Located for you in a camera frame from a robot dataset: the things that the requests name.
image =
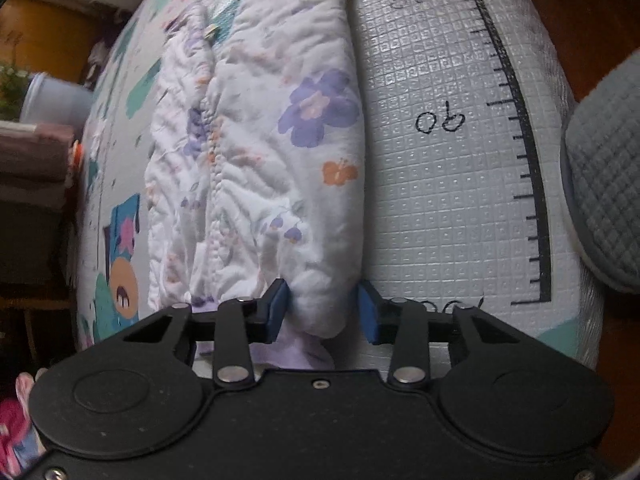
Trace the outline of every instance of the cartoon character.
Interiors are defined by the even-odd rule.
[[[95,281],[94,342],[138,322],[138,280],[131,265],[140,232],[140,195],[135,194],[111,211],[111,224],[103,228],[105,273]]]

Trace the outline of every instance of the tick mark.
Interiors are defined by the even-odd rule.
[[[513,99],[500,99],[499,101],[489,101],[487,106],[505,105],[507,103],[513,103]]]
[[[512,305],[529,305],[529,304],[533,304],[533,303],[543,303],[542,300],[516,300],[516,301],[511,301]]]

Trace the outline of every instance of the purple flower print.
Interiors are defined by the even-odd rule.
[[[187,124],[187,143],[183,152],[187,156],[198,158],[202,151],[202,145],[207,140],[207,133],[202,124],[202,112],[197,108],[189,110],[189,122]]]
[[[271,223],[269,224],[269,227],[271,229],[273,229],[274,231],[277,231],[278,229],[280,229],[282,227],[283,224],[284,224],[284,220],[282,219],[282,217],[280,215],[278,215],[278,216],[276,216],[276,218],[271,220]]]
[[[284,233],[284,237],[292,244],[297,244],[300,240],[302,240],[302,232],[300,232],[300,229],[298,229],[297,227],[292,227]]]
[[[324,138],[324,125],[346,128],[355,124],[360,110],[358,105],[343,97],[349,77],[341,70],[328,70],[317,83],[305,77],[289,99],[287,108],[278,121],[281,134],[291,132],[291,143],[299,148],[314,148]]]

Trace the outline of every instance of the gray cushion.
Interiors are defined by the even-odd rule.
[[[562,183],[584,253],[640,292],[640,50],[580,103],[564,136]]]

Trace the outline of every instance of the folded cloth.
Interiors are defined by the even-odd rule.
[[[203,111],[209,294],[258,296],[282,277],[292,326],[334,336],[360,274],[364,215],[346,0],[242,0],[215,48]]]
[[[362,259],[364,127],[345,0],[218,1],[209,21],[188,7],[162,56],[145,173],[149,305],[209,310],[283,277],[290,316],[254,360],[324,367],[318,336],[344,326]]]
[[[153,310],[203,297],[205,210],[209,194],[200,101],[211,78],[204,40],[206,8],[189,6],[168,31],[151,123],[154,148],[145,171]]]

